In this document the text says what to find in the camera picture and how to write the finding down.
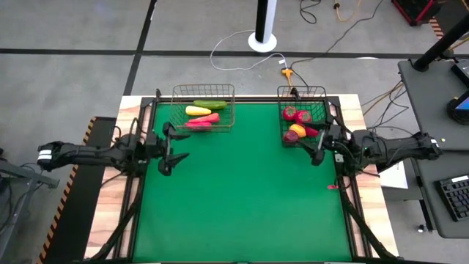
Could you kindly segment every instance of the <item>green cucumber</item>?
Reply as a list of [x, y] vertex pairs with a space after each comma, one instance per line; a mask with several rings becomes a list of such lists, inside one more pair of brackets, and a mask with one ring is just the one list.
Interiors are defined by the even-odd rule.
[[195, 100], [193, 104], [210, 110], [224, 109], [228, 105], [224, 100]]

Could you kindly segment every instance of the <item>white cable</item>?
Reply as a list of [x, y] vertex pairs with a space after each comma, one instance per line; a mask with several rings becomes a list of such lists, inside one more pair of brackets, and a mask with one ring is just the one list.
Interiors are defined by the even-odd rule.
[[274, 55], [280, 55], [282, 58], [284, 58], [284, 64], [285, 64], [285, 67], [288, 67], [287, 66], [287, 59], [285, 59], [285, 56], [283, 54], [280, 54], [280, 53], [274, 53], [274, 54], [271, 54], [269, 55], [268, 57], [254, 63], [252, 66], [250, 66], [249, 68], [232, 68], [232, 69], [223, 69], [223, 68], [219, 68], [219, 67], [216, 67], [215, 64], [213, 64], [213, 53], [215, 52], [215, 50], [217, 49], [217, 47], [224, 41], [224, 40], [227, 40], [229, 39], [230, 37], [233, 37], [235, 36], [236, 34], [241, 34], [241, 33], [246, 33], [246, 32], [255, 32], [255, 30], [244, 30], [244, 31], [241, 31], [241, 32], [235, 32], [231, 35], [229, 35], [228, 37], [225, 37], [223, 39], [221, 39], [220, 41], [218, 41], [217, 45], [215, 45], [215, 47], [213, 48], [212, 52], [210, 53], [210, 63], [212, 64], [212, 66], [217, 69], [217, 70], [250, 70], [254, 67], [256, 67], [257, 65], [265, 62], [266, 60], [268, 60], [270, 57], [274, 56]]

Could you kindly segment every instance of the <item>black metal frame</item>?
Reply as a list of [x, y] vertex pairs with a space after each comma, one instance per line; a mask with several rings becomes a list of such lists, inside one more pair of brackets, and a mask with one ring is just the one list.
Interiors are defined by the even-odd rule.
[[[331, 104], [336, 109], [336, 117], [339, 120], [343, 120], [343, 116], [341, 114], [341, 107], [338, 97], [327, 97], [327, 99], [331, 102]], [[275, 96], [262, 96], [262, 97], [238, 97], [236, 99], [238, 103], [253, 103], [253, 102], [260, 102], [260, 103], [277, 103], [278, 98]], [[155, 126], [155, 116], [156, 111], [159, 103], [170, 103], [171, 98], [162, 98], [161, 93], [159, 90], [156, 92], [156, 96], [154, 98], [142, 98], [140, 104], [140, 112], [139, 112], [139, 119], [142, 120], [146, 112], [148, 111], [148, 107], [150, 106], [150, 116], [149, 116], [149, 124], [148, 130], [151, 130]], [[337, 174], [339, 179], [339, 185], [344, 187], [344, 181], [342, 179], [342, 175]], [[136, 197], [133, 203], [129, 207], [130, 201], [130, 190], [132, 189], [133, 185], [133, 178], [127, 180], [125, 186], [125, 193], [123, 197], [122, 209], [121, 209], [121, 217], [119, 220], [119, 224], [115, 231], [112, 233], [111, 237], [108, 241], [104, 244], [103, 248], [101, 249], [100, 253], [95, 255], [91, 260], [83, 260], [80, 263], [132, 263], [135, 242], [136, 242], [136, 235], [137, 230], [139, 228], [139, 216], [141, 212], [141, 201], [143, 196], [144, 190], [144, 182], [145, 182], [146, 173], [144, 173], [141, 178], [139, 179], [139, 184], [137, 186]], [[342, 210], [344, 213], [344, 223], [347, 230], [347, 238], [349, 241], [349, 248], [350, 254], [353, 260], [360, 258], [357, 253], [357, 247], [355, 242], [355, 236], [353, 235], [353, 228], [352, 228], [352, 220], [350, 217], [353, 217], [355, 222], [360, 227], [362, 243], [365, 252], [366, 259], [372, 259], [372, 250], [370, 244], [373, 245], [373, 248], [377, 251], [377, 253], [381, 256], [386, 258], [387, 260], [394, 261], [398, 260], [395, 256], [387, 252], [384, 246], [377, 240], [377, 238], [373, 235], [372, 231], [366, 225], [366, 222], [363, 220], [363, 208], [361, 206], [360, 195], [358, 193], [358, 185], [356, 183], [356, 179], [351, 179], [352, 185], [350, 188], [352, 189], [353, 199], [355, 204], [352, 204], [350, 199], [347, 196], [346, 191], [340, 191], [341, 203], [342, 203]], [[129, 221], [133, 218], [133, 223], [130, 229], [130, 241], [128, 244], [128, 254], [125, 257], [120, 256], [121, 247], [122, 247], [122, 235], [123, 232], [128, 225]], [[114, 247], [114, 253], [111, 259], [106, 260], [106, 252], [109, 253], [111, 248]]]

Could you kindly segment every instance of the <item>yellow pepper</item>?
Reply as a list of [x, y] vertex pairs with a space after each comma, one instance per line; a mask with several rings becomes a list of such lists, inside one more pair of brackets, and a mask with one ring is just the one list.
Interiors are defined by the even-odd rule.
[[212, 110], [197, 106], [187, 106], [185, 108], [185, 113], [188, 115], [206, 115], [212, 114]]
[[291, 125], [291, 126], [289, 127], [289, 130], [296, 132], [300, 138], [306, 136], [306, 130], [305, 130], [305, 128], [302, 127], [302, 126], [299, 125], [299, 124], [293, 124], [293, 125]]

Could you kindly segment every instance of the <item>white paper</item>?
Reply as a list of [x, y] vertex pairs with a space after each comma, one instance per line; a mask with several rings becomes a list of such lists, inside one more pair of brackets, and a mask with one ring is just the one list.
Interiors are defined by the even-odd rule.
[[381, 186], [394, 188], [408, 188], [405, 177], [404, 161], [394, 164], [391, 168], [380, 173]]

